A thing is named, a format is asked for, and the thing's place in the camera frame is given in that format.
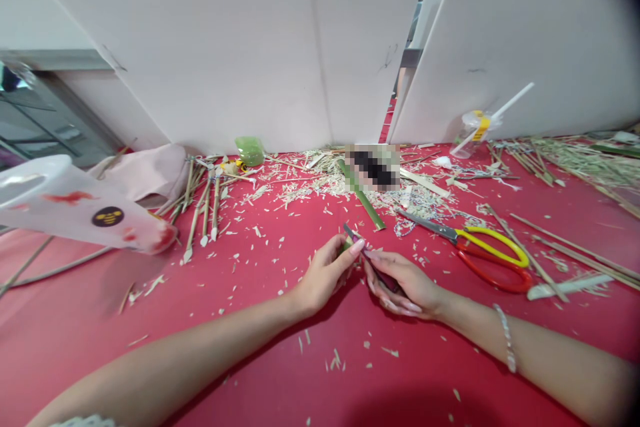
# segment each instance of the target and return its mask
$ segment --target red and yellow scissors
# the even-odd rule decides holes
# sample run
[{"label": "red and yellow scissors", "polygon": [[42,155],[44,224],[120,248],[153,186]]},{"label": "red and yellow scissors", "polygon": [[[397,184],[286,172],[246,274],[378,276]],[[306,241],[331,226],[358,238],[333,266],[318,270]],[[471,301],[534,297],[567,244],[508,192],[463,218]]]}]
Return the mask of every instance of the red and yellow scissors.
[{"label": "red and yellow scissors", "polygon": [[[464,230],[453,229],[439,224],[434,224],[429,220],[416,217],[401,209],[396,209],[396,211],[412,222],[422,225],[424,228],[427,228],[432,232],[435,232],[436,234],[448,239],[458,249],[458,256],[465,264],[467,264],[467,267],[473,270],[482,280],[489,282],[492,286],[495,286],[500,290],[504,290],[505,292],[511,292],[512,294],[521,294],[527,292],[533,285],[533,279],[531,278],[531,275],[529,274],[529,272],[524,270],[525,267],[529,267],[529,258],[520,247],[518,247],[514,242],[506,238],[504,235],[482,227],[467,227]],[[502,252],[491,247],[489,244],[486,244],[479,238],[471,235],[472,233],[486,234],[499,240],[511,250],[513,250],[513,253],[516,254],[518,258],[514,259],[503,254]],[[468,240],[468,242],[460,242],[461,238]],[[498,282],[496,279],[493,279],[488,274],[480,270],[471,261],[467,254],[489,260],[494,264],[498,264],[510,269],[520,276],[522,282],[515,285],[503,284],[501,282]]]}]

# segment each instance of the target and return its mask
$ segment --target white lace sleeve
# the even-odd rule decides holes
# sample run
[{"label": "white lace sleeve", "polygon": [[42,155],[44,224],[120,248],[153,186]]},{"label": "white lace sleeve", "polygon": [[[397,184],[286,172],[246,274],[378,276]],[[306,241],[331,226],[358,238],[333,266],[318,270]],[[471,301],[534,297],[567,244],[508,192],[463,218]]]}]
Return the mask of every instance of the white lace sleeve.
[{"label": "white lace sleeve", "polygon": [[62,424],[54,424],[51,427],[117,427],[112,419],[103,420],[99,415],[87,418],[74,417]]}]

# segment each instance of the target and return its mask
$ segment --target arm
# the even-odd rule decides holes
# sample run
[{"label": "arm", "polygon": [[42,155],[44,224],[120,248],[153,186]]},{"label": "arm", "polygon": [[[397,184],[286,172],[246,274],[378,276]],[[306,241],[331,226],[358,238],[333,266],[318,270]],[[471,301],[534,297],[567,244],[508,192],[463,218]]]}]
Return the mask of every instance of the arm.
[{"label": "arm", "polygon": [[318,250],[287,294],[123,355],[60,394],[28,427],[94,414],[126,427],[160,425],[234,364],[320,310],[364,245],[338,257],[344,241],[335,236]]},{"label": "arm", "polygon": [[[399,315],[435,320],[458,331],[503,363],[507,341],[497,312],[436,286],[399,254],[371,252],[371,263],[396,278],[411,298],[389,292],[366,265],[369,288]],[[619,425],[633,395],[635,368],[573,338],[507,316],[517,371],[589,425]]]}]

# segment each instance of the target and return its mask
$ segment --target pink fabric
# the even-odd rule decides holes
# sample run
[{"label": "pink fabric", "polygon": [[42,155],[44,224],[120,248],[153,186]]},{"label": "pink fabric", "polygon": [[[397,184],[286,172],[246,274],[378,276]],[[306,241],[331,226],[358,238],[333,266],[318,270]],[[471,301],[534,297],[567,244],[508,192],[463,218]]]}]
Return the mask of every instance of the pink fabric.
[{"label": "pink fabric", "polygon": [[[89,170],[97,177],[113,157]],[[147,209],[156,209],[176,200],[187,183],[187,152],[170,143],[156,149],[128,153],[109,168],[101,181],[118,189],[125,197]]]}]

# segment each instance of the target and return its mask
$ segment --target hand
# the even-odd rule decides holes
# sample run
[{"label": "hand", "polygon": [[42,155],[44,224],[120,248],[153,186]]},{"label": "hand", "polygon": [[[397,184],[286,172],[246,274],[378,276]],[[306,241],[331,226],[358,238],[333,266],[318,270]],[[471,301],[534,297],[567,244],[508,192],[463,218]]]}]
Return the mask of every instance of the hand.
[{"label": "hand", "polygon": [[437,317],[447,290],[435,285],[426,274],[409,260],[395,252],[372,252],[365,255],[380,272],[395,278],[409,296],[394,294],[378,281],[369,262],[365,262],[367,283],[371,293],[380,299],[380,304],[390,312],[423,320]]},{"label": "hand", "polygon": [[345,237],[336,235],[320,247],[305,276],[291,290],[303,315],[310,317],[325,306],[336,287],[343,282],[343,277],[346,277],[347,269],[353,265],[365,246],[365,241],[359,240],[338,255],[344,243]]}]

